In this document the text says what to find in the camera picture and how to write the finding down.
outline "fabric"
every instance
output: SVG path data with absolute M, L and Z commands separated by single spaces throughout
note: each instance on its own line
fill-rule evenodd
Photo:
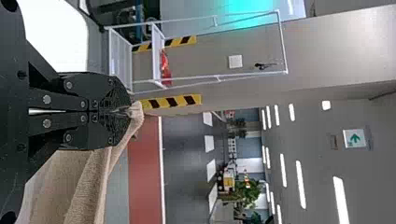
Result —
M 139 102 L 127 113 L 131 124 L 116 147 L 57 151 L 26 184 L 16 223 L 103 224 L 108 177 L 144 120 Z

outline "sign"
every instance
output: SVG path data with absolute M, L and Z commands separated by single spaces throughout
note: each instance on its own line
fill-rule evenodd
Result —
M 367 147 L 363 129 L 343 130 L 346 148 Z

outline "fluorescent light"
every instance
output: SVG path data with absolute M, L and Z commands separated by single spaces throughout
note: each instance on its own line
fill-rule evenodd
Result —
M 271 202 L 271 196 L 270 196 L 270 185 L 268 183 L 265 183 L 265 190 L 267 193 L 267 201 L 269 203 Z
M 267 122 L 265 121 L 265 112 L 264 109 L 262 109 L 262 128 L 264 130 L 267 130 Z
M 332 108 L 332 103 L 330 101 L 322 101 L 322 109 L 330 110 Z
M 272 128 L 272 123 L 271 123 L 271 110 L 270 110 L 270 106 L 268 105 L 267 107 L 265 107 L 265 109 L 267 110 L 267 119 L 268 119 L 268 129 Z
M 287 188 L 288 187 L 288 180 L 286 179 L 285 156 L 282 153 L 280 153 L 280 168 L 281 168 L 281 171 L 282 171 L 283 187 Z
M 280 205 L 278 204 L 276 208 L 277 208 L 277 223 L 282 224 L 283 220 L 282 220 L 282 211 L 280 210 Z
M 291 0 L 288 0 L 288 8 L 289 8 L 289 15 L 293 15 L 294 8 L 293 8 L 293 4 L 291 3 Z
M 271 169 L 270 149 L 265 148 L 265 154 L 267 155 L 267 168 Z
M 300 193 L 300 205 L 303 209 L 306 209 L 303 169 L 301 168 L 301 163 L 299 161 L 296 161 L 296 170 L 297 170 L 298 191 Z
M 337 176 L 333 176 L 332 181 L 334 183 L 335 200 L 337 201 L 338 218 L 340 220 L 340 224 L 349 224 L 344 181 Z
M 276 214 L 275 200 L 274 200 L 274 193 L 272 191 L 271 191 L 271 208 L 272 208 L 273 215 L 275 215 Z
M 289 104 L 290 120 L 295 121 L 296 117 L 294 115 L 294 104 Z
M 262 146 L 262 163 L 267 163 L 267 157 L 265 156 L 265 146 Z
M 275 109 L 275 123 L 276 126 L 279 126 L 279 108 L 277 105 L 274 105 L 274 109 Z

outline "screw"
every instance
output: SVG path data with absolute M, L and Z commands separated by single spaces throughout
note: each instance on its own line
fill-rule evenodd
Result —
M 92 103 L 92 106 L 93 106 L 93 108 L 97 108 L 98 107 L 98 102 L 97 101 L 93 101 L 93 103 Z
M 98 117 L 96 115 L 92 116 L 92 122 L 96 123 L 98 121 Z
M 48 95 L 43 96 L 43 102 L 45 105 L 49 105 L 51 102 L 50 96 Z
M 27 74 L 23 71 L 19 71 L 17 76 L 20 80 L 24 80 L 27 77 Z
M 73 88 L 73 83 L 72 82 L 66 82 L 66 88 L 71 90 Z
M 24 150 L 26 150 L 26 145 L 25 144 L 18 144 L 17 152 L 23 152 Z
M 44 119 L 43 127 L 44 128 L 50 128 L 50 120 L 49 119 Z
M 72 135 L 70 133 L 68 133 L 65 137 L 64 137 L 64 141 L 65 142 L 71 142 L 72 141 Z

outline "warning stripe barrier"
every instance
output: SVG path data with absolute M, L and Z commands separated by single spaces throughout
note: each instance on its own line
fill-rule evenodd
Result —
M 196 43 L 197 43 L 197 36 L 196 35 L 188 35 L 188 36 L 184 36 L 184 37 L 177 37 L 177 38 L 165 40 L 165 47 L 172 48 L 172 47 L 178 47 L 178 46 L 192 45 L 192 44 L 196 44 Z M 151 45 L 151 43 L 149 43 L 149 44 L 144 44 L 144 45 L 133 47 L 132 52 L 138 53 L 138 52 L 149 51 L 151 49 L 152 49 L 152 45 Z
M 140 100 L 144 110 L 181 107 L 186 105 L 201 105 L 201 94 L 179 95 L 171 97 Z

